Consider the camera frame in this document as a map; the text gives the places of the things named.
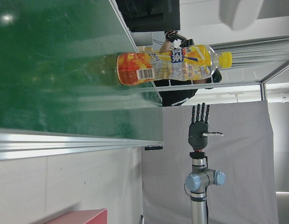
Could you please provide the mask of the white and grey right robot hand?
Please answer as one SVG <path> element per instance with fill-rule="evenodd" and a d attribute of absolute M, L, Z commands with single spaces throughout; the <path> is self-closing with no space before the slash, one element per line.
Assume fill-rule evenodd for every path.
<path fill-rule="evenodd" d="M 209 136 L 224 136 L 221 132 L 209 131 L 209 111 L 210 105 L 205 103 L 197 104 L 192 108 L 192 119 L 189 126 L 188 143 L 194 151 L 204 149 L 208 144 Z"/>

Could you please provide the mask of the white and grey left robot hand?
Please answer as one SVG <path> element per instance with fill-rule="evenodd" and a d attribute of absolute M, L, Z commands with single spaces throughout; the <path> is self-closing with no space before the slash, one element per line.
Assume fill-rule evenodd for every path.
<path fill-rule="evenodd" d="M 263 0 L 220 0 L 219 18 L 232 30 L 249 27 L 258 18 Z"/>

